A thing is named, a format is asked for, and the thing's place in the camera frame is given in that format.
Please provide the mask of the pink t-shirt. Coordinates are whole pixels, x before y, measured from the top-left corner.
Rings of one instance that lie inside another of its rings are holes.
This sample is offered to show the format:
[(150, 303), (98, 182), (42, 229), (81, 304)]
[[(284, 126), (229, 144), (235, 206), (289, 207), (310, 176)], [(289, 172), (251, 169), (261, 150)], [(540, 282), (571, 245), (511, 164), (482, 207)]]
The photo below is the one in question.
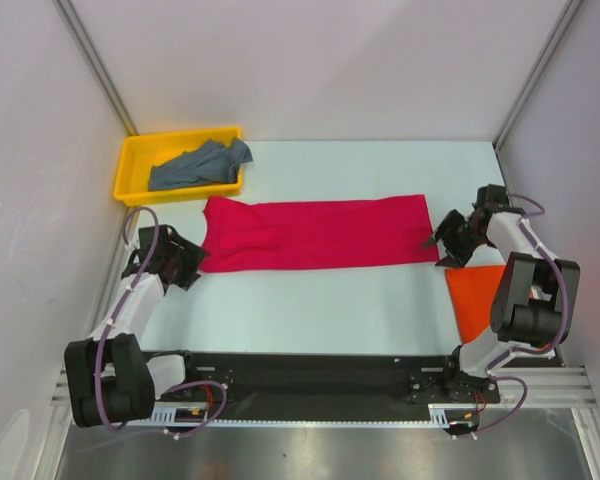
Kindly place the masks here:
[(380, 267), (439, 260), (422, 195), (373, 200), (246, 204), (212, 197), (204, 208), (205, 273)]

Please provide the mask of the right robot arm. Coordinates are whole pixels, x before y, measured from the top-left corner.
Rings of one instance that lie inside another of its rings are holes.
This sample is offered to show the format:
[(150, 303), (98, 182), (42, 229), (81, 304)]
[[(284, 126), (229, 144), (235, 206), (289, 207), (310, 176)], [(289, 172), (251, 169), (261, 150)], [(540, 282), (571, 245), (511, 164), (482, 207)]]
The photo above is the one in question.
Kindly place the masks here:
[(552, 252), (534, 232), (531, 214), (511, 204), (503, 186), (478, 189), (473, 211), (450, 211), (426, 246), (442, 245), (437, 266), (460, 269), (486, 245), (506, 264), (490, 307), (489, 327), (457, 347), (438, 381), (453, 401), (497, 387), (496, 371), (519, 354), (543, 355), (568, 336), (580, 267)]

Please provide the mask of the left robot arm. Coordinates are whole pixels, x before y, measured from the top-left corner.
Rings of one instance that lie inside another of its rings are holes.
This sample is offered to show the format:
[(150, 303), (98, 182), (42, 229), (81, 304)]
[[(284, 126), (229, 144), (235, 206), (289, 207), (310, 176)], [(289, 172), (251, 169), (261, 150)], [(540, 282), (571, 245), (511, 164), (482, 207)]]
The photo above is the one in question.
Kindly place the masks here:
[(169, 288), (187, 291), (197, 281), (207, 252), (170, 225), (138, 234), (115, 304), (87, 339), (64, 351), (73, 419), (82, 428), (101, 425), (102, 414), (111, 424), (146, 419), (167, 391), (187, 400), (201, 387), (200, 374), (187, 366), (189, 353), (144, 352), (139, 338)]

